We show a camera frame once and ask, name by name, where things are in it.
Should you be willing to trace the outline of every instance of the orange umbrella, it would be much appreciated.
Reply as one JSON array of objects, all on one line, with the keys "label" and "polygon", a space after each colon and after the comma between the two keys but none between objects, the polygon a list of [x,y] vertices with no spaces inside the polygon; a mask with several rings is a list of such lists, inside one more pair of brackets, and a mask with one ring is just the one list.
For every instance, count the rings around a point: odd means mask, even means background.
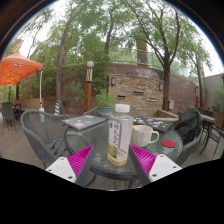
[{"label": "orange umbrella", "polygon": [[14,85],[42,68],[43,64],[32,61],[17,51],[2,58],[0,62],[0,86]]}]

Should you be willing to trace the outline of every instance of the potted plant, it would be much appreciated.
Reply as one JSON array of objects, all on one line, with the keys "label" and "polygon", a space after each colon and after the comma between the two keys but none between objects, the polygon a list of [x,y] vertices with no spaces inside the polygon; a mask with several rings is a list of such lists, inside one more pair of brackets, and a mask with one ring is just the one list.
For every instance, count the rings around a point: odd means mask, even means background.
[{"label": "potted plant", "polygon": [[116,97],[112,92],[107,93],[106,89],[101,89],[100,94],[95,96],[96,105],[99,106],[99,116],[109,119],[116,104]]}]

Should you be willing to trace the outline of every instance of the bag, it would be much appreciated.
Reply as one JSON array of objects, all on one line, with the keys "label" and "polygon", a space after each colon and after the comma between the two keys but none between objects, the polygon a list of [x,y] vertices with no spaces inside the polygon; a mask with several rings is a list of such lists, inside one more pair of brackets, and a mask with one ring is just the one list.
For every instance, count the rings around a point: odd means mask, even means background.
[{"label": "bag", "polygon": [[174,130],[181,136],[183,144],[193,141],[201,131],[203,118],[195,108],[188,108],[180,117]]}]

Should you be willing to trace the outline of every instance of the coffee cup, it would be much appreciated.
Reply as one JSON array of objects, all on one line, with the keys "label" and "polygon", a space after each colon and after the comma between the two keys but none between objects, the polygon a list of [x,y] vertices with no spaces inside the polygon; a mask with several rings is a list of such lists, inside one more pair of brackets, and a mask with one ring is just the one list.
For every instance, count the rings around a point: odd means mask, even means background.
[{"label": "coffee cup", "polygon": [[[155,141],[151,141],[152,134],[157,134],[157,139]],[[145,147],[149,143],[157,142],[159,139],[159,133],[157,131],[153,131],[150,126],[146,125],[136,125],[132,130],[132,141],[133,144],[139,147]]]}]

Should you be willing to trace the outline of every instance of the pink object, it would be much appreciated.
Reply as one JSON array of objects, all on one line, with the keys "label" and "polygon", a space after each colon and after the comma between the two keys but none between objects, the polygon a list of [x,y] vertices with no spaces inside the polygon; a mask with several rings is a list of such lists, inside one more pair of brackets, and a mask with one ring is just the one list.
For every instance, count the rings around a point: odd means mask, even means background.
[{"label": "pink object", "polygon": [[176,142],[174,142],[170,139],[162,140],[162,144],[167,148],[174,148],[176,146]]},{"label": "pink object", "polygon": [[88,156],[88,154],[93,146],[94,145],[84,148],[84,149],[80,150],[79,152],[68,157],[68,162],[69,162],[70,166],[72,167],[76,177],[79,176],[79,173],[82,170],[82,167],[86,161],[86,157]]},{"label": "pink object", "polygon": [[143,170],[145,171],[146,175],[149,175],[149,172],[156,160],[156,155],[146,151],[145,149],[139,148],[134,145],[130,145],[139,160]]}]

